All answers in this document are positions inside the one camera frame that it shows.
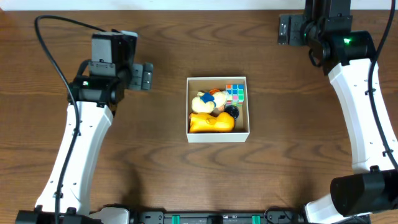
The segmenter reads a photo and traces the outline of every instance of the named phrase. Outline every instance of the stuffed animal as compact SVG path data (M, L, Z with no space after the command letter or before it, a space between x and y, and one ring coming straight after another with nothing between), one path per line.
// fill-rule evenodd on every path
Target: stuffed animal
M231 132L235 125L234 118L227 112L222 112L218 117L213 117L210 114L200 113L190 115L191 126L189 133L201 132Z
M228 98L227 91L217 91L213 94L198 92L192 100L192 110L195 113L211 113L215 108L224 111Z

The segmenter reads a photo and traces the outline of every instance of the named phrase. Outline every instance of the black ball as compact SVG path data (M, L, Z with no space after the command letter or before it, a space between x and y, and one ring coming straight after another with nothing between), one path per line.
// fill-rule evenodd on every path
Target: black ball
M239 117L239 109L237 106L227 106L224 112L227 112L234 119L237 119Z

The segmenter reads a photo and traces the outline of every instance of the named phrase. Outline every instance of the green led light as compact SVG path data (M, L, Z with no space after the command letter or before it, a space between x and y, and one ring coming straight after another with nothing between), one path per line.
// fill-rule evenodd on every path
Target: green led light
M344 44L349 44L352 40L349 38L344 38Z

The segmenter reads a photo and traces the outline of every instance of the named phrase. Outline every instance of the cardboard box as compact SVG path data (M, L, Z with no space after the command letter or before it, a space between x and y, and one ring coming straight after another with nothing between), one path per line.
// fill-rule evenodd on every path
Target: cardboard box
M189 114L192 113L192 99L198 91L211 89L225 90L227 84L244 85L244 102L239 106L239 117L235 121L235 127L231 133L189 133ZM211 114L217 116L220 112L215 109ZM246 77L203 77L187 78L187 138L188 142L245 142L250 134L249 126L249 102Z

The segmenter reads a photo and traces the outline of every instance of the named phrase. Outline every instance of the wood grain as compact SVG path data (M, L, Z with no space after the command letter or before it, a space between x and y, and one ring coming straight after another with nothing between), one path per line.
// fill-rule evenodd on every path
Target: wood grain
M57 14L139 33L137 62L155 65L153 90L127 91L99 155L91 209L265 210L299 207L350 175L351 148L336 94L306 47L277 45L287 11L0 12L0 223L33 209L52 170L66 91L36 39L34 18ZM353 29L378 43L386 11L354 11ZM398 128L398 23L379 60L384 99ZM50 51L71 80L90 58L91 30L42 21ZM187 77L246 76L246 143L188 144ZM397 212L373 215L397 222Z

